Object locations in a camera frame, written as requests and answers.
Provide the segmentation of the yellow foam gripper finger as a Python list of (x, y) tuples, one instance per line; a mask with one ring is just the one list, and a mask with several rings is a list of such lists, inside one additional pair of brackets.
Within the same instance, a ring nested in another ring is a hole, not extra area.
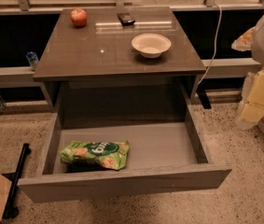
[(243, 130), (253, 128), (264, 117), (264, 69), (249, 73), (244, 80), (235, 124)]
[(231, 48), (238, 51), (248, 51), (252, 47), (253, 34), (255, 28), (248, 29), (245, 33), (240, 35), (232, 44)]

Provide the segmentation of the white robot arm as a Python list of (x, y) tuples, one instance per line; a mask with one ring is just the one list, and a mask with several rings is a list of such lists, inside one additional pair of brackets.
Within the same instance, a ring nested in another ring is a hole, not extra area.
[(239, 128), (248, 130), (264, 117), (264, 15), (255, 27), (241, 35), (231, 47), (239, 51), (250, 50), (252, 59), (262, 65), (256, 74), (247, 74), (235, 118)]

